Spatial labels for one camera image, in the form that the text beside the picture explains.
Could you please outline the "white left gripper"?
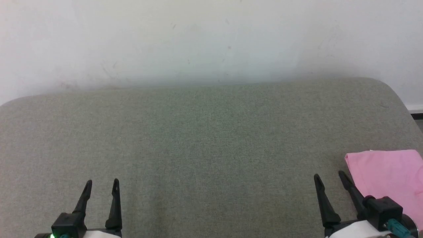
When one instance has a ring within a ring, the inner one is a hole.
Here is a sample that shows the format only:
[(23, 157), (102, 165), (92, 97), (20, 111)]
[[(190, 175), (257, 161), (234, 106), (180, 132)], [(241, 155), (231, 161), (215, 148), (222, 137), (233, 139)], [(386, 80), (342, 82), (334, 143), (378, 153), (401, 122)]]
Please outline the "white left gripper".
[[(91, 197), (92, 180), (88, 180), (79, 197), (77, 205), (73, 210), (74, 213), (86, 214), (88, 200)], [(104, 229), (88, 229), (83, 238), (122, 238), (122, 211), (121, 196), (118, 178), (114, 179), (112, 186), (112, 203), (110, 207), (109, 217), (106, 220)]]

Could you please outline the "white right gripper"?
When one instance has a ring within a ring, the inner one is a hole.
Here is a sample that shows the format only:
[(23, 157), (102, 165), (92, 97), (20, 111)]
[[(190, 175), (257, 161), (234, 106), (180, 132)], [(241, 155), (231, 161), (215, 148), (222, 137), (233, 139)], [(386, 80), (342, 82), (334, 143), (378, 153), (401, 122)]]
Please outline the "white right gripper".
[[(338, 171), (338, 176), (344, 189), (349, 193), (357, 211), (357, 219), (366, 219), (364, 196), (344, 171)], [(341, 222), (340, 216), (334, 211), (327, 195), (323, 181), (318, 174), (313, 176), (316, 195), (319, 204), (322, 226), (326, 238), (391, 238), (388, 230), (378, 230), (367, 220), (350, 220)]]

